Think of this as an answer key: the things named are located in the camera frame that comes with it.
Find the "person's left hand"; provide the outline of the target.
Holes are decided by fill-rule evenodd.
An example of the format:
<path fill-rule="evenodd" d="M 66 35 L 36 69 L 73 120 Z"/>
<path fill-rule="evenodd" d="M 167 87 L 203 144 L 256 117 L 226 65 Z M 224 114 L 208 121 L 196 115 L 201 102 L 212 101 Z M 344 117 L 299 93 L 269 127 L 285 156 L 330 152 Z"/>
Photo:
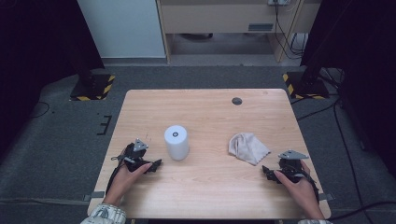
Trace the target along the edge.
<path fill-rule="evenodd" d="M 125 193 L 138 179 L 138 177 L 145 173 L 151 165 L 151 162 L 146 163 L 133 172 L 130 172 L 125 165 L 122 165 L 115 175 L 110 189 L 108 190 L 106 197 L 103 199 L 103 203 L 119 206 Z"/>

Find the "white panel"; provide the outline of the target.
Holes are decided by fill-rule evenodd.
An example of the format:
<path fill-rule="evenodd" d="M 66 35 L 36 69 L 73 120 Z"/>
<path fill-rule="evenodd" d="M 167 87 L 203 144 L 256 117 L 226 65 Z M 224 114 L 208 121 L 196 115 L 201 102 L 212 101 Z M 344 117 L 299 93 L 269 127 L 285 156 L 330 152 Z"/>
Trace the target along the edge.
<path fill-rule="evenodd" d="M 78 0 L 102 58 L 164 58 L 156 0 Z"/>

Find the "black stand with striped base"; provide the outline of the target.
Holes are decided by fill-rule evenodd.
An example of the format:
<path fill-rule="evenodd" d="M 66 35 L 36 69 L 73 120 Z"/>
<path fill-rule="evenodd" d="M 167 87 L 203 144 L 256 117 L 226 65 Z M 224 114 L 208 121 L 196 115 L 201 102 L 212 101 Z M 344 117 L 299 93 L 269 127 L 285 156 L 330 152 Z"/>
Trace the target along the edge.
<path fill-rule="evenodd" d="M 104 100 L 112 87 L 115 76 L 109 73 L 94 74 L 81 58 L 73 59 L 72 65 L 78 74 L 78 82 L 70 94 L 70 100 Z"/>
<path fill-rule="evenodd" d="M 324 49 L 318 48 L 307 61 L 304 71 L 287 72 L 282 77 L 292 99 L 325 99 L 329 92 L 324 83 L 318 79 Z"/>

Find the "dark curtain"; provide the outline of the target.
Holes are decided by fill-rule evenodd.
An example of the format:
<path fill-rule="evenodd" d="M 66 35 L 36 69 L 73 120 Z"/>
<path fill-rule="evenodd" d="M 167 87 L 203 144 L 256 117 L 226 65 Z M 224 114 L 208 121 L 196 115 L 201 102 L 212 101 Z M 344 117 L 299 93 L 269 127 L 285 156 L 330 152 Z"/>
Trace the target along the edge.
<path fill-rule="evenodd" d="M 396 0 L 322 0 L 301 64 L 344 71 L 355 130 L 396 177 Z"/>
<path fill-rule="evenodd" d="M 76 58 L 104 66 L 78 0 L 0 0 L 0 160 L 43 87 L 77 73 Z"/>

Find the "black tape floor mark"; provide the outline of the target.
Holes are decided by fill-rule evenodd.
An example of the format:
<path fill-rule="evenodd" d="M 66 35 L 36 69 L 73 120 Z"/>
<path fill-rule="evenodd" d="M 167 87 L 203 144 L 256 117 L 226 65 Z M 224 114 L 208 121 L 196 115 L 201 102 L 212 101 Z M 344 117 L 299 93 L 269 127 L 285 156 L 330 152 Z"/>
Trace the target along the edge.
<path fill-rule="evenodd" d="M 112 116 L 111 115 L 103 115 L 103 118 L 105 119 L 104 122 L 101 122 L 99 126 L 102 128 L 100 132 L 97 133 L 97 135 L 106 135 L 108 127 L 111 123 Z"/>

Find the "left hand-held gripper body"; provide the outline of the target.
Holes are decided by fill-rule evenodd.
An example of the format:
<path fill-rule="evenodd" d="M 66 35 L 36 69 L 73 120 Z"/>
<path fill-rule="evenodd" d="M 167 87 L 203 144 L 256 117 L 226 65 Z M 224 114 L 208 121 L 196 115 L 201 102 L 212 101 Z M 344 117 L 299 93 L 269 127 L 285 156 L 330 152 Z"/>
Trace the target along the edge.
<path fill-rule="evenodd" d="M 144 161 L 143 157 L 148 148 L 149 146 L 147 144 L 136 138 L 119 156 L 112 158 L 113 161 L 117 160 L 119 162 L 114 171 L 117 172 L 122 165 L 125 165 L 130 172 L 134 172 L 140 166 L 146 164 L 147 161 Z"/>

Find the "white cylindrical container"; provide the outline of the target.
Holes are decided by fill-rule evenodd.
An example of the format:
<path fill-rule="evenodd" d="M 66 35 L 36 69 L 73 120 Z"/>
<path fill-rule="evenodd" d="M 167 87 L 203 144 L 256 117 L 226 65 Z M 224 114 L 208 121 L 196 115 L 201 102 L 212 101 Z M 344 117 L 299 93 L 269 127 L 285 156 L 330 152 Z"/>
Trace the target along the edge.
<path fill-rule="evenodd" d="M 164 141 L 169 156 L 175 161 L 184 160 L 189 152 L 189 137 L 187 130 L 180 125 L 173 125 L 164 132 Z"/>

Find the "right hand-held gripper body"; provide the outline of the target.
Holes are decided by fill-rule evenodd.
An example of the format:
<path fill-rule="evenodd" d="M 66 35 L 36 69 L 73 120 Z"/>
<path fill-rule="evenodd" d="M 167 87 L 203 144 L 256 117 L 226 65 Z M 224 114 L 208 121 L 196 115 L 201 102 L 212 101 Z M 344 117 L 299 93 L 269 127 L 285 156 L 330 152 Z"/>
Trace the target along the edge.
<path fill-rule="evenodd" d="M 308 174 L 301 164 L 301 160 L 308 159 L 308 156 L 289 149 L 280 153 L 278 157 L 280 158 L 279 167 L 281 168 L 281 173 L 291 182 L 297 183 L 302 177 L 308 177 Z"/>

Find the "grey vent grille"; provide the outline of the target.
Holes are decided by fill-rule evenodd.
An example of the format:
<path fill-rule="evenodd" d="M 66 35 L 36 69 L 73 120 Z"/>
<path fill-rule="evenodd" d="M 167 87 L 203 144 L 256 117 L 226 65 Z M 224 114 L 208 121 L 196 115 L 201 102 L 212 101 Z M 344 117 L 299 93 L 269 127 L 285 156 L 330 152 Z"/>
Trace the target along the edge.
<path fill-rule="evenodd" d="M 272 23 L 250 23 L 247 29 L 250 32 L 271 32 L 273 28 Z"/>

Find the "light grey quilted cloth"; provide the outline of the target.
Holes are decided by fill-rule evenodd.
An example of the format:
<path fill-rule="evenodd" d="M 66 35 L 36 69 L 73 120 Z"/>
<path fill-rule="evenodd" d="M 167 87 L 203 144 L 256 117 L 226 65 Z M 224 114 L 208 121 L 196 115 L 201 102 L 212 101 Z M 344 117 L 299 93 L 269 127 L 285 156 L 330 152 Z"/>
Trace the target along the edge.
<path fill-rule="evenodd" d="M 228 152 L 241 161 L 257 165 L 270 149 L 254 133 L 237 133 L 229 141 Z"/>

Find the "person's right hand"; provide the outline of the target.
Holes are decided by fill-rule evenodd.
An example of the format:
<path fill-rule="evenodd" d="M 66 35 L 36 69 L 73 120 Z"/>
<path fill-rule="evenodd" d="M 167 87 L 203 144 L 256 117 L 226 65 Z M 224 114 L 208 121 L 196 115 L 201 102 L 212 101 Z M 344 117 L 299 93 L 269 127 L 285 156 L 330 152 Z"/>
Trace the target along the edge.
<path fill-rule="evenodd" d="M 301 178 L 299 182 L 291 182 L 284 174 L 275 171 L 277 179 L 284 185 L 291 198 L 300 206 L 307 219 L 324 220 L 325 216 L 321 212 L 313 186 L 306 178 Z"/>

